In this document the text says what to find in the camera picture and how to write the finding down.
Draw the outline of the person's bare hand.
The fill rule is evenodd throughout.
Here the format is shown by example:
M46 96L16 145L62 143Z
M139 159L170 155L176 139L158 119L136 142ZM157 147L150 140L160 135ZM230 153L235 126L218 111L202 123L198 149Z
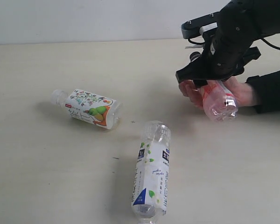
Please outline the person's bare hand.
M235 77L223 82L225 87L232 92L239 107L252 107L261 104L253 87L247 83L240 83ZM191 80L186 80L179 84L179 89L183 96L198 108L203 108L203 98Z

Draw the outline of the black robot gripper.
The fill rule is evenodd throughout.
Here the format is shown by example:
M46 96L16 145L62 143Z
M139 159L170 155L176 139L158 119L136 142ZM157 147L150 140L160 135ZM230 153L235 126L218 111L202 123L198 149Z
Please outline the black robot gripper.
M280 0L232 0L218 16L217 30L207 55L190 55L189 64L175 73L178 84L192 80L196 88L244 73L258 60L254 41L280 34Z

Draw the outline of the black sleeved forearm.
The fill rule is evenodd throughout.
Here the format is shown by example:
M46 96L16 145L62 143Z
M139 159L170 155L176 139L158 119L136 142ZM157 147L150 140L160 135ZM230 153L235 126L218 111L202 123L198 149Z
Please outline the black sleeved forearm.
M254 91L258 103L253 107L256 113L280 112L280 70L246 80Z

